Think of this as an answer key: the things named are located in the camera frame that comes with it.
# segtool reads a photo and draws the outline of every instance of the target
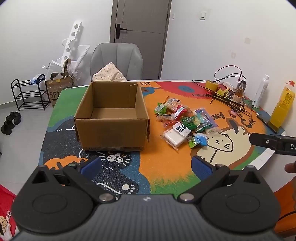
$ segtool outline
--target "white wall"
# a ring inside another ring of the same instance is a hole
[[[199,20],[202,11],[207,11],[206,20]],[[253,99],[259,81],[268,74],[262,107],[271,114],[285,82],[296,80],[296,9],[286,0],[172,0],[173,13],[161,78],[213,80],[216,70],[233,64],[243,70],[246,95]],[[293,108],[284,128],[287,135],[296,136],[296,100]],[[284,165],[295,160],[273,156],[262,168],[274,191],[294,176],[285,173]]]
[[[0,104],[13,101],[10,83],[42,73],[62,56],[62,40],[82,21],[80,45],[91,48],[79,66],[81,84],[90,82],[95,47],[109,42],[113,0],[6,0],[0,6]]]

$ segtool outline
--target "door frame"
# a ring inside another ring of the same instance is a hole
[[[159,64],[158,79],[160,79],[161,71],[162,71],[162,67],[163,67],[163,57],[164,57],[164,54],[165,54],[165,43],[166,43],[166,38],[167,38],[167,33],[168,33],[168,24],[169,24],[169,21],[170,21],[170,7],[171,7],[171,4],[172,4],[172,0],[169,0],[169,2],[168,2],[167,20],[166,20],[166,23],[165,23],[165,34],[164,34],[164,37],[163,37],[163,48],[162,48],[160,64]],[[115,42],[117,7],[118,7],[118,0],[113,0],[112,14],[111,14],[111,24],[110,24],[110,43]]]

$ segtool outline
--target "chair backrest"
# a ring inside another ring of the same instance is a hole
[[[129,43],[99,44],[91,56],[91,78],[110,62],[127,80],[141,80],[143,59],[139,48]]]

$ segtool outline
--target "bottle of yellow liquid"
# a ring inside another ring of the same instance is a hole
[[[274,124],[277,128],[279,128],[284,122],[289,109],[291,108],[294,98],[295,98],[295,82],[289,81],[283,92],[281,93],[281,97],[279,102],[277,103],[271,117],[270,122]]]

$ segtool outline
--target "red bag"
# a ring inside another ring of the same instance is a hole
[[[11,191],[0,185],[0,221],[1,224],[3,224],[6,220],[6,222],[10,224],[10,231],[12,236],[15,235],[16,228],[16,223],[11,216],[11,206],[15,197],[16,195],[14,195]]]

